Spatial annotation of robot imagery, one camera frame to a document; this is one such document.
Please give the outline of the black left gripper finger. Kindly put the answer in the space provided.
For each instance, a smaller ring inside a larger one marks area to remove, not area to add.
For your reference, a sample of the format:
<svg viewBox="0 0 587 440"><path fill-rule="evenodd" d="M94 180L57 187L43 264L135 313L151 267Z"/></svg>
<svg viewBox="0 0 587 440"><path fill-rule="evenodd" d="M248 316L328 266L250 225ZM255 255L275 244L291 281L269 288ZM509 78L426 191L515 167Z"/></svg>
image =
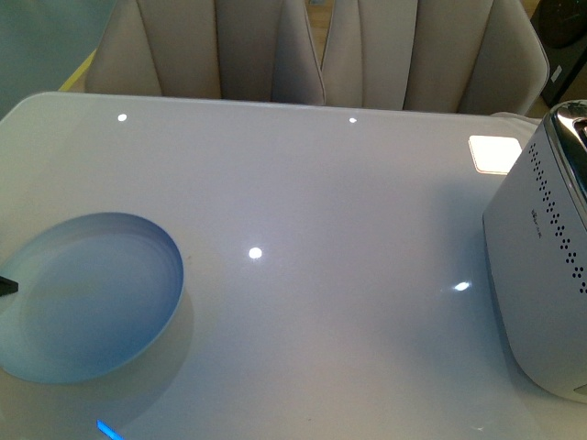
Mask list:
<svg viewBox="0 0 587 440"><path fill-rule="evenodd" d="M7 296L18 292L18 283L6 277L0 277L0 296Z"/></svg>

